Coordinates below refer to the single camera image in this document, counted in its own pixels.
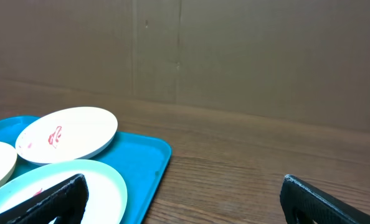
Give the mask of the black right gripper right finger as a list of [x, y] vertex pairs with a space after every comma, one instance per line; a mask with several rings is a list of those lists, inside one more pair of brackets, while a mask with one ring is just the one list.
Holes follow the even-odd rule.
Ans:
[[370, 215], [290, 174], [280, 204], [288, 224], [370, 224]]

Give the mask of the white plate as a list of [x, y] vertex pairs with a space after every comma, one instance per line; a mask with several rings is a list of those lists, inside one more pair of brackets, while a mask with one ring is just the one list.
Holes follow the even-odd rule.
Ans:
[[45, 115], [17, 137], [15, 148], [23, 159], [37, 165], [89, 159], [113, 140], [116, 116], [108, 110], [81, 106]]

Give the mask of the blue plastic tray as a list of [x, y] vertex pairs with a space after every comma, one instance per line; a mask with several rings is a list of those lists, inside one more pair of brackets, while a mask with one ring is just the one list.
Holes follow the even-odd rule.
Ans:
[[[14, 116], [0, 120], [0, 141], [15, 146], [18, 135], [37, 119], [37, 116]], [[171, 146], [161, 139], [117, 132], [112, 143], [92, 158], [116, 169], [126, 183], [128, 200], [120, 223], [143, 221], [171, 154]], [[19, 156], [9, 180], [38, 167]]]

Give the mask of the light blue plate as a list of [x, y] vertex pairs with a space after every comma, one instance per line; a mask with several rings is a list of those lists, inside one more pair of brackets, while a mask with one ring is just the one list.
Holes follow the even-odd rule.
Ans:
[[7, 182], [0, 187], [0, 213], [75, 174], [85, 176], [89, 192], [81, 224], [120, 223], [128, 198], [123, 177], [107, 164], [84, 159], [41, 166]]

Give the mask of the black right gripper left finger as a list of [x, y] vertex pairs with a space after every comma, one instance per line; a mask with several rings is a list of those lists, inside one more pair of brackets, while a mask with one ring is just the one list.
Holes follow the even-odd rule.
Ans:
[[88, 202], [83, 174], [75, 174], [0, 214], [0, 224], [80, 224]]

